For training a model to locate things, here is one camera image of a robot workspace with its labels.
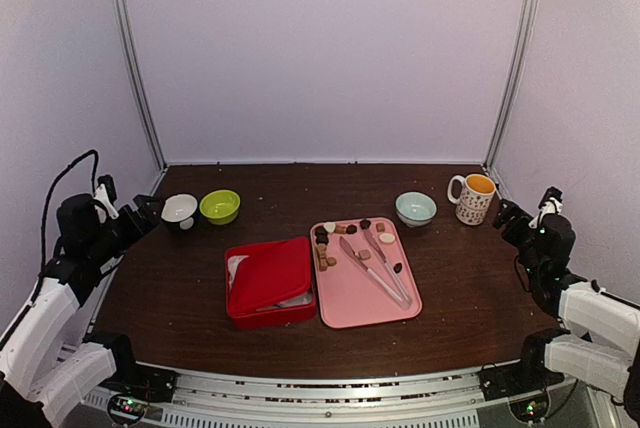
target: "wooden table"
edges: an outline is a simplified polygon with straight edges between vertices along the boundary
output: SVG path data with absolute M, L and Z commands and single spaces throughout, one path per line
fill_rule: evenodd
M 524 338 L 554 325 L 524 293 L 516 251 L 491 227 L 462 225 L 447 201 L 451 165 L 256 165 L 172 167 L 159 194 L 220 188 L 242 197 L 238 219 L 202 219 L 187 236 L 157 228 L 127 254 L 97 327 L 122 332 L 140 361 L 215 373 L 292 378 L 412 375 L 516 359 Z M 409 229 L 394 200 L 419 190 L 438 204 L 435 220 Z M 497 209 L 494 202 L 493 212 Z M 395 220 L 423 310 L 415 319 L 336 331 L 308 322 L 236 331 L 225 313 L 227 249 L 307 235 L 318 221 Z

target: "red lid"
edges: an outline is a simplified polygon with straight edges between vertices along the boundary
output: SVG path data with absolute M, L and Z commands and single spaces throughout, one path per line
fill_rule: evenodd
M 311 246 L 305 237 L 274 244 L 238 265 L 229 314 L 240 314 L 300 296 L 311 287 Z

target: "tongs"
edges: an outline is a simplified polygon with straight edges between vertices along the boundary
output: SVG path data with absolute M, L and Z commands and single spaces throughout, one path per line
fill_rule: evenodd
M 403 300 L 402 297 L 398 293 L 396 293 L 393 288 L 387 285 L 384 282 L 384 280 L 380 278 L 380 276 L 375 271 L 373 271 L 371 268 L 365 265 L 362 262 L 362 260 L 358 258 L 358 256 L 356 255 L 356 252 L 351 247 L 351 244 L 347 240 L 345 240 L 344 237 L 342 236 L 340 237 L 340 248 L 342 248 L 342 251 L 344 251 L 347 254 L 347 256 L 351 258 L 351 261 L 353 261 L 357 266 L 362 268 L 364 272 L 369 276 L 369 278 L 375 281 L 376 284 L 380 288 L 382 288 L 385 291 L 385 293 L 387 293 L 393 299 L 393 301 L 395 301 L 398 305 L 400 305 L 400 307 L 403 310 L 406 310 L 409 307 L 406 304 L 405 300 Z
M 382 252 L 382 249 L 380 249 L 380 245 L 378 245 L 378 242 L 373 237 L 373 234 L 371 234 L 371 231 L 369 231 L 369 228 L 364 228 L 362 232 L 364 233 L 364 237 L 367 240 L 367 243 L 371 245 L 371 248 L 373 248 L 373 251 L 377 253 L 377 255 L 380 257 L 380 260 L 382 261 L 384 266 L 387 268 L 387 273 L 389 273 L 389 276 L 391 276 L 391 278 L 393 279 L 394 283 L 398 287 L 398 290 L 400 290 L 400 294 L 402 295 L 402 298 L 404 298 L 407 304 L 410 305 L 411 297 L 409 296 L 409 292 L 405 288 L 404 283 L 402 283 L 402 280 L 400 279 L 398 274 L 395 271 L 393 271 L 393 267 L 391 266 L 391 263 L 389 263 L 389 260 L 387 260 L 387 257 Z

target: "light blue bowl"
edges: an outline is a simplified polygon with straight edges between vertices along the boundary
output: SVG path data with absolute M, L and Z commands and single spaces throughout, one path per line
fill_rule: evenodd
M 410 191 L 396 199 L 398 218 L 409 228 L 428 225 L 437 211 L 436 202 L 424 193 Z

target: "white candy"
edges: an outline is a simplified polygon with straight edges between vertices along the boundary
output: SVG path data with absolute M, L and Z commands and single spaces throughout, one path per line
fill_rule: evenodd
M 396 241 L 396 237 L 391 233 L 380 233 L 379 238 L 380 238 L 380 241 L 383 242 L 385 245 L 390 245 L 391 243 Z
M 336 231 L 336 224 L 333 221 L 327 221 L 324 225 L 322 225 L 327 233 L 333 233 Z

